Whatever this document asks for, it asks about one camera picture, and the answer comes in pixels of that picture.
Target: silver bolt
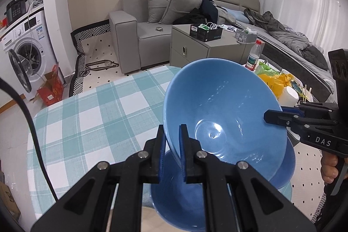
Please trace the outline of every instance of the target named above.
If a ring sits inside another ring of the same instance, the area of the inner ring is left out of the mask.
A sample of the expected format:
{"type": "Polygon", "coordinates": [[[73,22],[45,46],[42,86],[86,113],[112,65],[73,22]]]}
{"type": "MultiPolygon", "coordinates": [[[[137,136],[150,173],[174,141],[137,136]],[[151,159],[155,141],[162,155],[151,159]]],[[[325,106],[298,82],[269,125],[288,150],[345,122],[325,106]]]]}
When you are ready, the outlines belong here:
{"type": "Polygon", "coordinates": [[[141,159],[145,159],[149,156],[149,153],[145,150],[142,150],[141,152],[138,152],[138,157],[140,157],[141,159]]]}
{"type": "Polygon", "coordinates": [[[207,152],[205,152],[204,150],[199,150],[197,153],[196,153],[196,156],[203,159],[205,157],[207,157],[207,152]]]}
{"type": "Polygon", "coordinates": [[[238,162],[238,167],[240,169],[247,169],[249,167],[249,164],[246,161],[240,161],[238,162]]]}
{"type": "Polygon", "coordinates": [[[97,167],[99,170],[104,170],[104,169],[107,169],[109,165],[107,164],[106,161],[101,161],[97,164],[97,167]]]}

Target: human hand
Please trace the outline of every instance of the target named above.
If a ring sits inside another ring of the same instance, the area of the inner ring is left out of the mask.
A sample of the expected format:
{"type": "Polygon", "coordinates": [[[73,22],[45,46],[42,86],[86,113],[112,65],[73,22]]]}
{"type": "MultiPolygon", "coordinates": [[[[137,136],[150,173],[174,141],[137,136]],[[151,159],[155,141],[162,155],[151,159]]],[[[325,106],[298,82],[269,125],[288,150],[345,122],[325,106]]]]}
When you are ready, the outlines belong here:
{"type": "Polygon", "coordinates": [[[338,170],[335,167],[338,163],[337,155],[322,151],[323,157],[321,158],[321,177],[324,182],[331,184],[333,180],[338,176],[338,170]]]}

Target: black cable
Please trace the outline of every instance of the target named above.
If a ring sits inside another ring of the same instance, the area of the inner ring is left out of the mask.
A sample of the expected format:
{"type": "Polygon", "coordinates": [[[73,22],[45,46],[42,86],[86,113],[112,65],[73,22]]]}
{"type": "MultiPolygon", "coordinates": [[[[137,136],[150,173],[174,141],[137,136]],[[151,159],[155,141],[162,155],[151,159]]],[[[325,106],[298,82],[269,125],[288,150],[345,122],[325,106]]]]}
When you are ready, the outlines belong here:
{"type": "Polygon", "coordinates": [[[48,177],[44,162],[42,160],[40,145],[39,145],[38,137],[36,134],[34,122],[31,118],[31,115],[30,115],[30,112],[29,112],[27,106],[25,105],[25,102],[21,99],[19,94],[17,94],[17,92],[1,78],[0,78],[0,89],[3,90],[5,93],[7,93],[19,105],[20,109],[22,110],[22,112],[25,116],[25,119],[27,120],[27,123],[29,125],[29,129],[30,129],[31,136],[33,138],[34,147],[35,147],[35,152],[36,152],[36,155],[38,156],[41,171],[45,177],[45,180],[46,180],[48,187],[53,195],[54,200],[58,201],[56,192],[53,189],[52,183],[48,177]]]}

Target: green plastic bag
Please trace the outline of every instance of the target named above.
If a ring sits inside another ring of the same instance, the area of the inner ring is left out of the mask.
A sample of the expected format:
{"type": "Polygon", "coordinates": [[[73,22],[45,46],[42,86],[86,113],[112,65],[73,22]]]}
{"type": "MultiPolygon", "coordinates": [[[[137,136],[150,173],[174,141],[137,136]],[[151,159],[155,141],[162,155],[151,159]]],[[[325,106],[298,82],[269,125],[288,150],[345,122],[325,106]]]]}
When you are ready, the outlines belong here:
{"type": "Polygon", "coordinates": [[[259,62],[259,65],[255,69],[255,74],[258,76],[260,74],[265,74],[267,76],[274,76],[279,75],[280,72],[274,70],[273,68],[269,67],[268,65],[264,64],[263,62],[259,62]]]}

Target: washing machine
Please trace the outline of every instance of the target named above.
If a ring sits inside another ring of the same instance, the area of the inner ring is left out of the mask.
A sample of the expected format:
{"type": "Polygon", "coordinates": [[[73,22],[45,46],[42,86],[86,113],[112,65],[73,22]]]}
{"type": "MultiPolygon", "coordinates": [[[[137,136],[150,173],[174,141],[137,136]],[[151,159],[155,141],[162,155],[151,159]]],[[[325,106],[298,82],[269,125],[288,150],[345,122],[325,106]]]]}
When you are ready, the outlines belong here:
{"type": "MultiPolygon", "coordinates": [[[[23,86],[23,93],[28,100],[35,97],[37,90],[45,81],[45,74],[52,71],[57,64],[52,45],[49,39],[45,13],[43,10],[31,14],[24,21],[16,25],[1,40],[4,52],[10,49],[17,55],[27,59],[33,69],[32,75],[27,76],[17,56],[10,53],[10,62],[23,86]]],[[[59,77],[64,83],[64,77],[59,70],[59,77]]]]}

